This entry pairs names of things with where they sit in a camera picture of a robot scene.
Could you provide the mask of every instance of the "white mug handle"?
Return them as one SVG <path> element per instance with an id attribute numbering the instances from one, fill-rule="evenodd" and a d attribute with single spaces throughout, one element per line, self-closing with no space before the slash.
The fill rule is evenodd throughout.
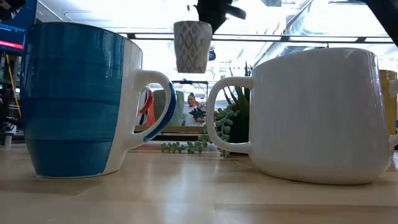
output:
<path id="1" fill-rule="evenodd" d="M 392 96 L 398 94 L 398 80 L 389 81 L 389 92 Z M 390 147 L 398 145 L 398 134 L 393 134 L 389 136 L 388 143 Z"/>
<path id="2" fill-rule="evenodd" d="M 134 128 L 136 124 L 132 124 L 133 127 L 129 130 L 130 135 L 127 137 L 128 149 L 141 146 L 145 142 L 148 142 L 149 140 L 153 139 L 157 134 L 159 134 L 172 119 L 175 111 L 175 106 L 177 104 L 177 96 L 175 94 L 174 86 L 163 73 L 147 70 L 135 70 L 133 72 L 135 73 L 133 75 L 134 80 L 132 83 L 133 92 L 134 90 L 136 92 L 141 92 L 141 90 L 150 83 L 159 83 L 164 89 L 166 102 L 160 118 L 155 122 L 154 125 L 149 127 L 147 130 L 136 134 L 134 133 Z"/>
<path id="3" fill-rule="evenodd" d="M 209 138 L 213 143 L 224 150 L 231 152 L 239 152 L 239 153 L 249 153 L 251 152 L 251 143 L 228 143 L 223 141 L 216 133 L 216 129 L 214 127 L 214 111 L 215 111 L 215 103 L 218 92 L 222 90 L 226 86 L 241 86 L 245 88 L 252 89 L 253 81 L 251 77 L 228 77 L 223 78 L 218 81 L 212 88 L 209 94 L 207 108 L 206 108 L 206 124 L 207 131 L 209 134 Z"/>

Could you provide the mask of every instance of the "wooden table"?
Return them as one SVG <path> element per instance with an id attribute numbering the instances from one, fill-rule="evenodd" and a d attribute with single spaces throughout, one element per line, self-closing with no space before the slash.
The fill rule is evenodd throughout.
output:
<path id="1" fill-rule="evenodd" d="M 0 150 L 0 223 L 398 223 L 397 168 L 368 185 L 304 184 L 264 175 L 247 157 L 151 145 L 128 153 L 114 174 L 53 180 L 34 177 L 16 145 Z"/>

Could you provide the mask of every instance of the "person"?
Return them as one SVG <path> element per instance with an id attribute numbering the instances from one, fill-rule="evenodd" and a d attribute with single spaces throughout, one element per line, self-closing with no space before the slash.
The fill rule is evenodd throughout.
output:
<path id="1" fill-rule="evenodd" d="M 184 126 L 202 126 L 205 123 L 205 118 L 193 118 L 193 115 L 190 114 L 193 109 L 197 108 L 195 95 L 190 93 L 188 96 L 188 106 L 184 106 L 182 113 L 182 120 Z"/>

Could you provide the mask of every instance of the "blue mug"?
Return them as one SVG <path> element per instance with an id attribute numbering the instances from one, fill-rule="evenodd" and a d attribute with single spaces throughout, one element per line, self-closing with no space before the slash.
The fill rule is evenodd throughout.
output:
<path id="1" fill-rule="evenodd" d="M 21 110 L 37 175 L 91 177 L 115 172 L 129 149 L 154 138 L 170 121 L 176 94 L 160 72 L 142 70 L 142 50 L 129 39 L 70 22 L 27 30 L 22 53 Z M 162 116 L 134 134 L 140 92 L 159 83 Z"/>

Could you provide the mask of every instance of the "ceiling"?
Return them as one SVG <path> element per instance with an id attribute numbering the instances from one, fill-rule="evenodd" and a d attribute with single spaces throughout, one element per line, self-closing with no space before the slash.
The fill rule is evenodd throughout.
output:
<path id="1" fill-rule="evenodd" d="M 217 34 L 386 36 L 369 8 L 357 1 L 282 0 L 282 7 L 267 7 L 266 0 L 235 0 L 246 20 L 230 17 Z M 197 0 L 39 0 L 37 18 L 43 22 L 71 21 L 114 32 L 172 32 L 176 21 L 196 20 L 187 5 Z M 217 58 L 206 74 L 178 74 L 171 40 L 134 40 L 144 52 L 144 69 L 158 70 L 171 80 L 211 80 L 243 75 L 245 61 L 254 65 L 291 52 L 313 49 L 319 44 L 214 41 Z M 378 54 L 382 68 L 397 70 L 398 50 L 394 44 L 330 44 L 330 47 L 359 47 Z"/>

